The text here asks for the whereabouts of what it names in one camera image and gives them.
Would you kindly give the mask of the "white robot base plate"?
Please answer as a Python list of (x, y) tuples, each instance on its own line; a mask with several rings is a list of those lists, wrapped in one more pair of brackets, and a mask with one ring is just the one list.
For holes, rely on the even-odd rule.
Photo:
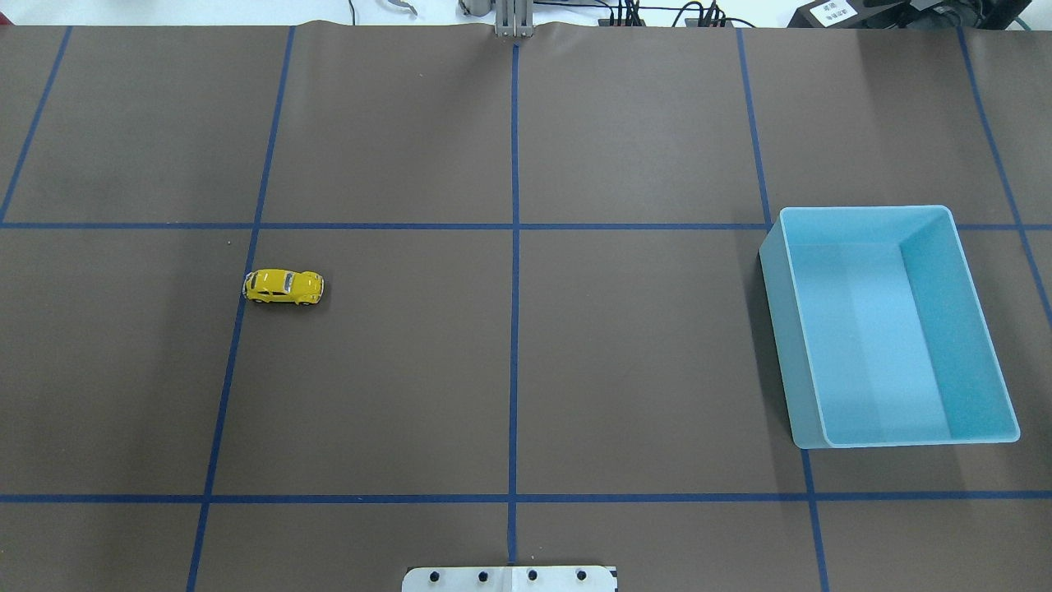
[(474, 566), (413, 568), (402, 591), (618, 591), (616, 568), (585, 566)]

